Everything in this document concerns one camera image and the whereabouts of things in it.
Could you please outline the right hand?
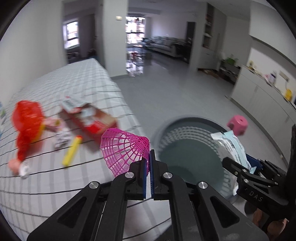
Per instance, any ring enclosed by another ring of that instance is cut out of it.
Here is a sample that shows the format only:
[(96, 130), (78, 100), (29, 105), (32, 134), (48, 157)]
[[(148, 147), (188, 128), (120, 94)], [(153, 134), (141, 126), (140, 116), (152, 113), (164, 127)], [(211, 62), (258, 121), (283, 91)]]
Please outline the right hand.
[(253, 214), (252, 222), (267, 234), (269, 240), (276, 240), (289, 223), (286, 218), (275, 220), (259, 208)]

